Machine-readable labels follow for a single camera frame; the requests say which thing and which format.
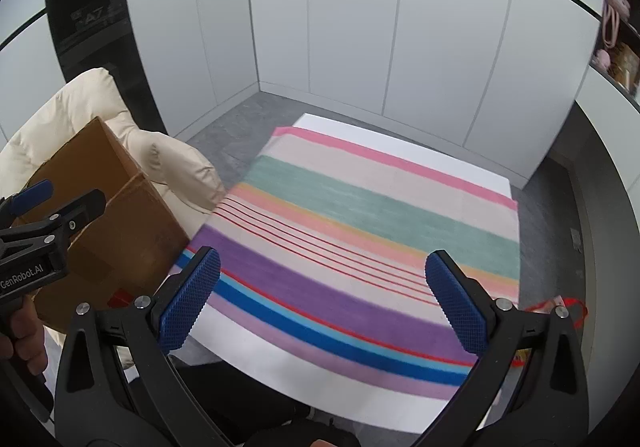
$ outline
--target pink bag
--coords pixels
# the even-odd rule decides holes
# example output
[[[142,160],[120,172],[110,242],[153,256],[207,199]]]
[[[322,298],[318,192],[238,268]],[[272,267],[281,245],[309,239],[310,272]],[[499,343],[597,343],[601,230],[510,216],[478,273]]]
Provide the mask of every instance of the pink bag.
[[[620,16],[625,21],[629,18],[631,5],[628,0],[605,0],[602,15],[602,42],[605,48],[613,48],[618,40]],[[611,38],[607,39],[607,25],[611,22]]]

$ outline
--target baseboard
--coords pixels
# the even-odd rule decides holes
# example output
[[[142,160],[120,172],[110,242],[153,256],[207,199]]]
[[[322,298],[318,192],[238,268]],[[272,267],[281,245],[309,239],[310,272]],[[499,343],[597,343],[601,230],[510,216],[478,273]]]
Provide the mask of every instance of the baseboard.
[[[227,113],[230,109],[238,106],[238,104],[240,104],[242,101],[247,100],[249,97],[251,97],[251,95],[256,94],[258,91],[260,91],[260,88],[258,88],[258,83],[255,82],[251,84],[250,86],[246,87],[244,90],[241,90],[235,95],[233,95],[232,97],[229,97],[226,101],[224,101],[222,104],[219,104],[218,106],[213,108],[211,111],[208,111],[207,113],[205,113],[195,122],[191,122],[180,133],[175,135],[174,138],[177,138],[178,140],[186,142],[191,137],[193,137],[194,135],[202,131],[204,128],[206,128],[211,122],[216,120],[218,117],[221,117],[222,115]]]
[[[569,160],[563,154],[558,153],[558,151],[554,149],[549,150],[549,152],[546,153],[546,156],[548,156],[551,160],[553,160],[557,164],[560,164],[566,170],[570,170],[573,167],[571,160]]]
[[[484,156],[466,150],[458,144],[448,142],[443,138],[436,137],[435,135],[417,130],[415,128],[412,128],[411,126],[403,124],[402,122],[398,122],[397,120],[392,120],[387,117],[383,117],[382,115],[350,106],[349,104],[344,104],[332,99],[313,95],[312,93],[296,90],[295,88],[281,86],[279,84],[260,81],[260,90],[274,95],[279,95],[281,97],[287,97],[289,99],[300,101],[305,104],[311,104],[312,106],[324,108],[335,113],[340,113],[341,115],[346,115],[347,117],[352,117],[353,119],[358,119],[362,122],[373,124],[374,126],[383,128],[384,130],[402,135],[403,137],[411,138],[412,140],[415,140],[420,144],[424,144],[425,146],[429,146],[436,151],[440,151],[441,153],[448,154],[449,156],[453,156],[454,158],[463,160],[464,162],[474,164],[475,166],[482,167],[483,169],[504,176],[509,180],[511,185],[518,188],[524,187],[529,180],[528,178],[524,178],[524,176],[521,176],[507,169],[506,167],[492,162],[492,160],[489,160]]]
[[[591,237],[591,224],[587,215],[587,207],[584,202],[582,189],[578,176],[573,166],[567,167],[571,187],[574,191],[575,205],[578,208],[578,218],[580,218],[580,230],[582,231],[582,252],[584,253],[584,303],[589,310],[589,316],[584,320],[582,328],[582,360],[584,369],[589,368],[591,361],[591,350],[593,348],[593,338],[596,328],[596,263],[593,253],[593,238]]]

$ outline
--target green stripe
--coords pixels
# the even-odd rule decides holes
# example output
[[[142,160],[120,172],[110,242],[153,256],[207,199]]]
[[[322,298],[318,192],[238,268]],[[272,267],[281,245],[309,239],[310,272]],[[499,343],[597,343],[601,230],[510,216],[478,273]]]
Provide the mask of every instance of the green stripe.
[[[520,244],[349,185],[270,156],[259,156],[244,182],[287,202],[425,253],[445,249],[455,261],[518,280]]]

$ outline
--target red object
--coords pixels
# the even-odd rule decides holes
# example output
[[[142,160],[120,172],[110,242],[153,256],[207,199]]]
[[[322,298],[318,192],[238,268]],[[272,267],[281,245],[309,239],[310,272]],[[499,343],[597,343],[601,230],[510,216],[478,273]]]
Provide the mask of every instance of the red object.
[[[133,301],[133,296],[129,292],[119,288],[111,296],[107,306],[109,308],[124,308],[129,306],[131,301]]]
[[[525,309],[525,311],[533,312],[535,310],[539,310],[545,305],[547,305],[549,302],[550,301],[543,301],[533,306],[529,306],[528,308]],[[562,297],[562,302],[564,302],[565,308],[569,308],[570,306],[573,306],[575,304],[580,305],[580,307],[582,308],[582,316],[579,319],[576,319],[574,322],[574,328],[575,329],[580,328],[584,324],[584,319],[589,315],[589,311],[587,310],[587,307],[585,306],[585,304],[580,299],[575,299],[574,297]],[[521,358],[518,358],[522,356],[528,356],[528,350],[523,350],[523,353],[521,353],[520,355],[517,354],[516,358],[514,358],[514,360],[511,361],[511,367],[523,367],[525,364],[525,361],[521,360]]]

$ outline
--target finger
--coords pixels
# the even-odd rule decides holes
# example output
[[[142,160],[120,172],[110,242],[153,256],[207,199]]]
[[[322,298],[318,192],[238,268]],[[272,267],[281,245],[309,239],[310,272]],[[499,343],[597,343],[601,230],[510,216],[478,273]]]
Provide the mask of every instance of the finger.
[[[43,351],[36,358],[31,359],[27,363],[27,367],[29,368],[31,375],[36,376],[47,369],[47,364],[49,364],[49,359],[47,359],[47,352]]]
[[[36,307],[31,300],[31,297],[24,296],[22,298],[22,308],[14,312],[11,316],[11,329],[14,332],[16,338],[21,339],[35,334],[38,327],[42,324],[38,319],[36,313]]]
[[[14,356],[14,346],[9,337],[0,335],[0,359],[10,359]]]
[[[44,328],[15,342],[15,352],[23,361],[36,358],[44,351]]]

